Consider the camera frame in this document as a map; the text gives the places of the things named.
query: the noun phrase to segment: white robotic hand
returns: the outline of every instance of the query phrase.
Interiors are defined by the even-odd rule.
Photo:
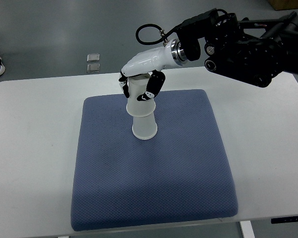
[[[178,39],[174,39],[169,41],[164,47],[138,53],[128,61],[121,70],[120,86],[128,98],[128,78],[152,72],[146,91],[137,97],[138,101],[150,100],[158,95],[165,81],[165,76],[161,70],[166,66],[171,68],[181,67],[186,62],[187,59],[180,42]]]

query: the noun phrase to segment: black cable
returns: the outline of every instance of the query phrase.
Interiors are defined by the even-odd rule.
[[[158,44],[158,43],[160,43],[160,42],[163,42],[164,39],[166,39],[168,36],[170,36],[170,35],[174,32],[174,28],[173,28],[171,31],[169,31],[168,33],[166,33],[166,34],[165,34],[163,37],[161,37],[159,40],[157,40],[157,41],[152,41],[152,42],[145,42],[145,41],[140,40],[140,38],[139,38],[139,32],[140,32],[142,29],[147,28],[147,27],[154,27],[154,28],[158,29],[159,31],[162,30],[161,27],[159,27],[158,25],[155,25],[155,24],[145,24],[145,25],[142,25],[141,27],[139,27],[139,28],[137,29],[137,31],[136,31],[136,39],[137,39],[137,41],[138,41],[140,44],[142,44],[142,45],[146,45],[146,46],[156,45],[156,44]]]
[[[227,15],[227,11],[225,11],[225,10],[223,10],[223,9],[216,9],[216,11],[223,12],[225,15]]]

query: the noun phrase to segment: robot finger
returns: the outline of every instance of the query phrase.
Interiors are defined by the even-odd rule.
[[[163,83],[165,81],[164,73],[154,70],[148,81],[147,88],[144,94],[141,94],[137,97],[138,101],[147,101],[152,98],[155,98],[160,92]]]
[[[119,84],[121,89],[123,90],[123,93],[125,94],[126,98],[129,98],[129,91],[128,91],[128,78],[126,76],[124,76],[121,72],[120,72],[121,77],[119,78]]]

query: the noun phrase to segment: white plastic cup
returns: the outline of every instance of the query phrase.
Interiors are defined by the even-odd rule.
[[[153,138],[158,131],[154,114],[151,113],[148,116],[142,118],[134,117],[132,129],[134,136],[140,140],[149,140]]]
[[[146,91],[150,75],[141,74],[129,78],[129,98],[127,102],[127,112],[133,117],[146,117],[155,110],[154,99],[148,101],[137,101],[137,97]]]
[[[154,119],[155,102],[154,99],[148,101],[137,101],[137,97],[146,91],[150,75],[142,74],[136,77],[130,77],[129,98],[126,110],[133,116],[133,134],[141,140],[153,138],[158,130]]]

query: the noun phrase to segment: textured fabric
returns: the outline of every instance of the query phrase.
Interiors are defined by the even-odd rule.
[[[203,90],[161,92],[156,136],[139,140],[124,95],[87,98],[74,175],[75,231],[234,216],[237,199]]]

